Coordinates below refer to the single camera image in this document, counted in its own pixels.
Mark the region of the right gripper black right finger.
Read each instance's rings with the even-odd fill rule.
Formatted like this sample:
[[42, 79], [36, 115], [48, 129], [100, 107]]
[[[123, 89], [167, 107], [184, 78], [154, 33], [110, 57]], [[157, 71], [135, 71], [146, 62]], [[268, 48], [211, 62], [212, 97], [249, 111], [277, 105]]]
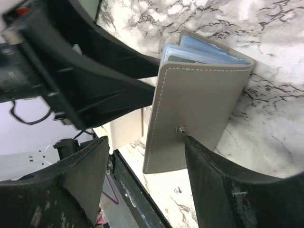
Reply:
[[302, 173], [281, 179], [249, 170], [191, 136], [185, 158], [199, 227], [303, 227]]

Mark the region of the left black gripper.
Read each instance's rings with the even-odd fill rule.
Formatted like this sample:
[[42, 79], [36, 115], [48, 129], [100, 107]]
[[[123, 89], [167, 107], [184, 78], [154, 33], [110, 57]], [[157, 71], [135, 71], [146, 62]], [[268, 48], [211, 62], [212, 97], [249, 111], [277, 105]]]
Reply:
[[80, 7], [11, 7], [1, 18], [0, 100], [41, 96], [56, 120], [80, 128], [81, 56], [72, 48]]

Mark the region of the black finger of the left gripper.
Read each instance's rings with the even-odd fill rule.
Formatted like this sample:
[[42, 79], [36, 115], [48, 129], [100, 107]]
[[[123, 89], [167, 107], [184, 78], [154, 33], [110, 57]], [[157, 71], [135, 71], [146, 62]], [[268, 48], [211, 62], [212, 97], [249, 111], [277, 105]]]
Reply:
[[76, 80], [81, 117], [79, 130], [108, 123], [152, 103], [154, 87], [85, 56], [78, 44], [72, 46], [81, 56], [81, 76]]
[[156, 76], [160, 61], [139, 53], [97, 25], [100, 0], [53, 0], [51, 15], [64, 39], [99, 64], [132, 78]]

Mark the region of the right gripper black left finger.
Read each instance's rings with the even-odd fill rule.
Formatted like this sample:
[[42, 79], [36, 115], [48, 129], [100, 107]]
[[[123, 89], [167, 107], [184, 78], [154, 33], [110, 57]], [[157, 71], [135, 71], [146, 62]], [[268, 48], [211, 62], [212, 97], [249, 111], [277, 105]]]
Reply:
[[108, 137], [19, 180], [0, 183], [2, 228], [93, 228], [108, 163]]

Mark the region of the grey card holder wallet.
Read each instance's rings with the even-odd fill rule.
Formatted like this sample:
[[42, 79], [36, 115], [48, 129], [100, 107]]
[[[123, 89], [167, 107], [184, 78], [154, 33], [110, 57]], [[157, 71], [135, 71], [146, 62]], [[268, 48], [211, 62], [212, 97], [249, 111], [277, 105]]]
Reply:
[[161, 62], [147, 132], [145, 174], [185, 169], [187, 136], [213, 150], [255, 65], [252, 58], [186, 29], [177, 45], [183, 35], [213, 44], [249, 64]]

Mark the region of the black front mounting rail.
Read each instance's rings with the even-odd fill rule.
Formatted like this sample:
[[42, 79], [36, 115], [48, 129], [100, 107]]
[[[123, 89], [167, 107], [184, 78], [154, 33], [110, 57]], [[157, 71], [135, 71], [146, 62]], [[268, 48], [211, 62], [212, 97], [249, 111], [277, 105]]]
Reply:
[[119, 150], [109, 155], [97, 228], [170, 228], [171, 225]]

